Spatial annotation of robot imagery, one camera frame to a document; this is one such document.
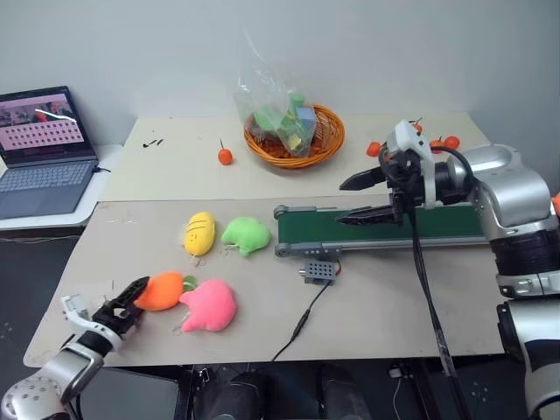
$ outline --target orange basket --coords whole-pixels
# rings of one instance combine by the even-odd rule
[[[339,151],[344,143],[344,125],[329,108],[313,105],[315,109],[315,132],[308,157],[293,157],[275,135],[255,136],[251,133],[253,117],[245,125],[243,135],[247,146],[268,163],[285,169],[301,169],[325,162]]]

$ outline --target orange ball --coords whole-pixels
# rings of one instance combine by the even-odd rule
[[[552,204],[554,205],[556,216],[560,217],[560,194],[558,194],[556,197],[552,197]]]
[[[430,142],[430,147],[437,147],[437,146],[443,146],[444,142],[442,142],[441,140],[432,140]],[[432,150],[431,151],[434,155],[438,155],[439,153],[441,153],[440,150]]]
[[[377,158],[382,149],[382,146],[377,142],[371,142],[367,147],[366,154],[372,158]]]
[[[220,149],[218,152],[218,160],[222,165],[231,165],[234,161],[234,155],[231,154],[229,149]]]
[[[182,294],[183,275],[168,271],[151,277],[146,290],[134,301],[134,305],[146,311],[163,311],[178,304]]]
[[[449,147],[450,149],[457,149],[461,141],[457,136],[448,136],[444,140],[444,146]]]

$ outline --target laptop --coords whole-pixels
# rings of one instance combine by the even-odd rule
[[[0,95],[0,219],[72,213],[97,156],[68,87]]]

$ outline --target yellow plush toy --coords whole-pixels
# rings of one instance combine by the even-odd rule
[[[186,228],[185,249],[193,256],[203,256],[212,247],[215,234],[214,217],[209,212],[196,213]]]

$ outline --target green plush toy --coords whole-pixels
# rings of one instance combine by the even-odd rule
[[[242,256],[248,256],[269,244],[270,231],[254,217],[237,217],[229,222],[221,241],[235,244]]]

